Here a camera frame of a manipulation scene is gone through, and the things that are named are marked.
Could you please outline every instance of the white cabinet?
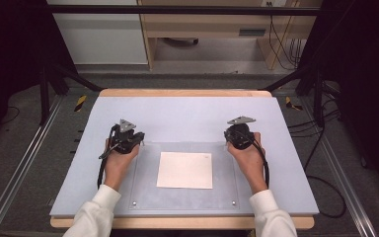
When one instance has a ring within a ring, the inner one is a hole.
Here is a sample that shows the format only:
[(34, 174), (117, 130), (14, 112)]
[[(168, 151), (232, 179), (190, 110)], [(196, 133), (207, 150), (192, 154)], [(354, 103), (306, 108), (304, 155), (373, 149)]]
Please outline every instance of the white cabinet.
[[(61, 5), (137, 5), (135, 0), (47, 0)], [(53, 14), (75, 64), (147, 64), (140, 18)]]

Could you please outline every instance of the sheet of paper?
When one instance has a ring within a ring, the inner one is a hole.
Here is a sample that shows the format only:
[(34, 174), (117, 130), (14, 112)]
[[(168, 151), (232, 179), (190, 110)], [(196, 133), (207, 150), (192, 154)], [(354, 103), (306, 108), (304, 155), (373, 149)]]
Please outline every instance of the sheet of paper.
[(157, 187), (212, 189), (210, 153), (162, 152)]

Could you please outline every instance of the hand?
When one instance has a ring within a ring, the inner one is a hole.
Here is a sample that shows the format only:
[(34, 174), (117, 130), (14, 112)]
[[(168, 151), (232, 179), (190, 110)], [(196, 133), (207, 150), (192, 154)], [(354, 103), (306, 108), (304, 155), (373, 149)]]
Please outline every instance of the hand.
[[(261, 146), (261, 134), (254, 132), (255, 140)], [(264, 160), (260, 152), (254, 145), (250, 145), (245, 150), (236, 149), (232, 143), (227, 142), (227, 150), (235, 157), (239, 168), (251, 186), (252, 194), (267, 190), (264, 178)]]
[(106, 179), (104, 185), (111, 187), (113, 190), (118, 191), (122, 180), (127, 173), (127, 168), (134, 157), (137, 156), (140, 145), (134, 146), (128, 154), (120, 154), (112, 150), (107, 158), (106, 164)]

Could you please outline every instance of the wooden desk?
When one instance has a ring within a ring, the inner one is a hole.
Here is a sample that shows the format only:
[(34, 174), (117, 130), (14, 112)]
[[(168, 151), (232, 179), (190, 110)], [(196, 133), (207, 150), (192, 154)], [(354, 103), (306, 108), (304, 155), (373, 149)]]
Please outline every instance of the wooden desk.
[[(160, 6), (228, 6), (228, 7), (261, 7), (261, 0), (138, 0), (139, 5)], [(320, 7), (322, 0), (286, 0), (281, 7)], [(272, 32), (269, 42), (270, 16), (209, 16), (209, 15), (140, 15), (146, 54), (149, 67), (152, 69), (157, 38), (254, 38), (265, 58), (268, 69), (273, 69), (277, 56), (284, 56), (281, 43)], [(306, 40), (316, 17), (274, 16), (272, 22), (282, 45), (287, 39)], [(241, 30), (254, 30), (254, 34), (241, 35)]]
[[(134, 90), (107, 89), (100, 97), (271, 97), (266, 91), (243, 90)], [(314, 218), (292, 216), (297, 229), (310, 229)], [(51, 217), (50, 224), (56, 228), (68, 228), (73, 218)], [(115, 218), (116, 229), (255, 229), (252, 216), (232, 217), (121, 217)]]

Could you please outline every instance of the sleeve cuff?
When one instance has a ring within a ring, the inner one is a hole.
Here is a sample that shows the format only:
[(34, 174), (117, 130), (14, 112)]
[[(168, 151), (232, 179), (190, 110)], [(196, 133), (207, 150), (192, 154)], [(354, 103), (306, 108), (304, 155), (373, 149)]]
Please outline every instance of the sleeve cuff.
[(106, 185), (100, 185), (97, 193), (92, 201), (96, 202), (100, 207), (114, 210), (116, 203), (121, 198), (121, 194)]
[(278, 205), (276, 204), (271, 190), (265, 190), (254, 194), (249, 198), (249, 203), (254, 210), (255, 216), (278, 209)]

